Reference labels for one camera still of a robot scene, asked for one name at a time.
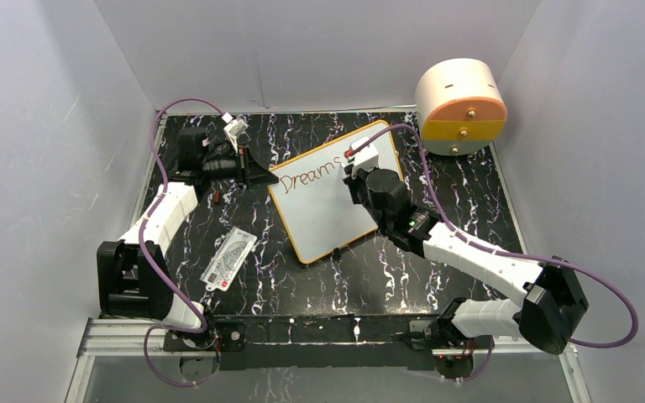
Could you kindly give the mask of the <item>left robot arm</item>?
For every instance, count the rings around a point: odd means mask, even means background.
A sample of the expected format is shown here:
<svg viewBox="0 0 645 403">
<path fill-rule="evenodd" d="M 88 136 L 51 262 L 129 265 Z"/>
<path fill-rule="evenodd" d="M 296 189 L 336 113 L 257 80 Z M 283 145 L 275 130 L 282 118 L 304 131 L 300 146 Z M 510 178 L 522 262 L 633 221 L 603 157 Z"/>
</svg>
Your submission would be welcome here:
<svg viewBox="0 0 645 403">
<path fill-rule="evenodd" d="M 166 268 L 173 237 L 214 181 L 234 181 L 244 189 L 278 183 L 247 144 L 211 141 L 202 128 L 178 133 L 176 165 L 165 174 L 155 198 L 118 240 L 104 241 L 96 253 L 101 311 L 110 317 L 150 319 L 178 332 L 194 348 L 210 348 L 217 327 L 207 310 L 186 298 Z"/>
</svg>

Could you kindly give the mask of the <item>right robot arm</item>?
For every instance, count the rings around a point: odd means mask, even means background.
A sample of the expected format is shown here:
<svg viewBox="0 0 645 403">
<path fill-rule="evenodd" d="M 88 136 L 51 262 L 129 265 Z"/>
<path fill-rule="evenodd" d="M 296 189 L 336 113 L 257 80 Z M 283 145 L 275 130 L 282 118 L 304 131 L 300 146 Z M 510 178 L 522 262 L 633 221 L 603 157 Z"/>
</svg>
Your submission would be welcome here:
<svg viewBox="0 0 645 403">
<path fill-rule="evenodd" d="M 415 348 L 459 348 L 473 338 L 507 336 L 553 355 L 565 350 L 589 308 L 573 270 L 508 257 L 504 249 L 469 235 L 460 238 L 438 213 L 412 202 L 393 170 L 348 165 L 343 183 L 353 203 L 365 208 L 397 248 L 448 264 L 504 296 L 497 301 L 453 299 L 427 328 L 411 332 Z"/>
</svg>

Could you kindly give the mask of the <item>yellow framed whiteboard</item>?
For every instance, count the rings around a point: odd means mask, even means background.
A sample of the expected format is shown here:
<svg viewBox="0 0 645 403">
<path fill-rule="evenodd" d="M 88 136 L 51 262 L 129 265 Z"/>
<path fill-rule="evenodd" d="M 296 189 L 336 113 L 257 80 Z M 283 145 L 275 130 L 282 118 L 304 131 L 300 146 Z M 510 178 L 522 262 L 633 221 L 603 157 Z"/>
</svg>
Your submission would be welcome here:
<svg viewBox="0 0 645 403">
<path fill-rule="evenodd" d="M 271 169 L 279 178 L 269 186 L 271 198 L 303 264 L 377 229 L 365 208 L 353 204 L 343 183 L 344 153 L 388 126 L 384 120 L 375 121 Z"/>
</svg>

